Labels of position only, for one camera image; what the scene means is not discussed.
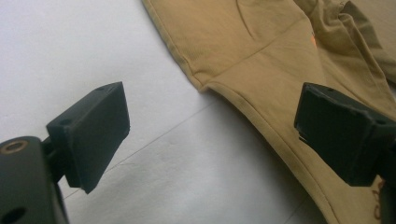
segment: fabric edge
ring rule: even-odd
[[[169,51],[171,52],[173,58],[177,62],[177,64],[180,66],[181,70],[187,75],[187,78],[189,81],[192,83],[192,85],[199,91],[204,91],[203,90],[203,85],[202,83],[194,77],[189,62],[178,52],[178,49],[172,40],[172,37],[169,35],[167,32],[165,25],[161,21],[160,17],[157,14],[157,10],[155,9],[154,5],[151,4],[150,0],[142,0],[143,5],[146,8],[146,11],[148,12],[149,16],[151,17],[152,21],[154,22],[155,27],[160,33],[160,36],[163,39],[163,42],[166,44],[166,47],[168,47]]]

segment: white surface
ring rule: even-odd
[[[70,189],[71,223],[324,223],[255,129],[198,93],[139,0],[1,1],[0,142],[122,81],[131,132],[97,189]]]

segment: seam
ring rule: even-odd
[[[228,70],[230,70],[230,69],[233,68],[234,66],[236,66],[236,65],[238,65],[238,64],[240,64],[240,63],[246,61],[247,59],[249,59],[249,58],[255,56],[255,55],[258,54],[258,53],[260,53],[261,51],[267,49],[267,48],[270,47],[274,42],[276,42],[277,39],[278,39],[280,36],[286,34],[286,33],[290,30],[290,27],[294,26],[295,24],[301,22],[301,21],[304,20],[304,19],[306,19],[306,16],[301,17],[299,20],[297,20],[297,21],[295,21],[294,23],[292,23],[291,25],[289,25],[281,34],[277,35],[273,40],[271,40],[271,41],[270,41],[268,44],[266,44],[265,46],[263,46],[263,47],[259,48],[258,50],[254,51],[252,54],[249,54],[247,57],[245,57],[245,58],[239,60],[237,63],[231,64],[230,66],[228,66],[227,68],[225,68],[225,69],[222,70],[221,72],[215,74],[214,77],[217,77],[217,76],[221,75],[222,73],[227,72]]]
[[[248,28],[248,24],[247,24],[247,22],[245,21],[245,17],[244,17],[243,14],[242,14],[241,7],[240,7],[239,4],[238,4],[238,0],[236,0],[235,3],[236,3],[236,8],[238,9],[238,14],[239,14],[239,16],[241,17],[242,23],[244,23],[245,28],[247,28],[248,34],[249,34],[250,37],[254,40],[254,36],[253,36],[252,33],[250,32],[250,29]]]
[[[258,110],[257,110],[257,109],[256,109],[256,108],[255,108],[244,96],[242,96],[240,93],[238,93],[238,92],[232,90],[231,88],[227,87],[226,85],[224,85],[224,84],[222,84],[222,83],[220,83],[220,82],[211,81],[211,83],[216,84],[216,85],[219,85],[219,86],[222,86],[223,88],[225,88],[225,89],[227,89],[227,90],[233,92],[233,94],[235,94],[235,95],[239,96],[241,99],[243,99],[243,100],[246,102],[246,104],[248,104],[248,105],[256,112],[256,114],[268,125],[268,127],[269,127],[270,130],[276,135],[276,137],[278,137],[278,138],[284,143],[284,145],[287,146],[287,148],[292,152],[292,154],[298,159],[298,161],[301,163],[301,165],[305,168],[306,172],[309,173],[309,176],[311,176],[312,179],[315,181],[315,183],[318,185],[318,188],[319,188],[321,194],[322,194],[323,197],[325,198],[327,204],[328,204],[328,205],[330,206],[330,208],[332,209],[332,213],[333,213],[335,219],[338,221],[338,223],[341,223],[340,220],[339,220],[339,218],[337,217],[337,215],[336,215],[336,213],[335,213],[335,211],[334,211],[332,205],[330,204],[330,202],[329,202],[329,200],[328,200],[326,194],[324,193],[324,191],[323,191],[321,185],[319,184],[319,182],[312,176],[311,172],[309,172],[309,170],[306,168],[305,163],[302,162],[302,160],[300,159],[300,157],[297,156],[297,154],[294,152],[294,150],[292,150],[292,148],[290,147],[290,145],[283,139],[282,136],[280,136],[280,135],[278,134],[277,131],[275,131],[275,129],[271,126],[271,124],[268,123],[268,121],[265,119],[265,117],[263,117],[262,114],[259,113],[259,111],[258,111]]]

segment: khaki garment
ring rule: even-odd
[[[143,1],[191,83],[199,91],[220,93],[247,116],[329,223],[380,222],[379,178],[371,188],[348,186],[293,128],[304,82],[335,88],[396,119],[386,81],[386,75],[395,80],[396,63],[355,5],[337,0]]]

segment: clamp jaw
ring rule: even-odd
[[[383,223],[396,223],[396,122],[334,89],[303,85],[294,127],[300,140],[352,187],[368,187],[376,175]]]
[[[121,82],[100,87],[32,136],[0,144],[1,223],[68,223],[57,182],[90,193],[123,139],[130,121]]]

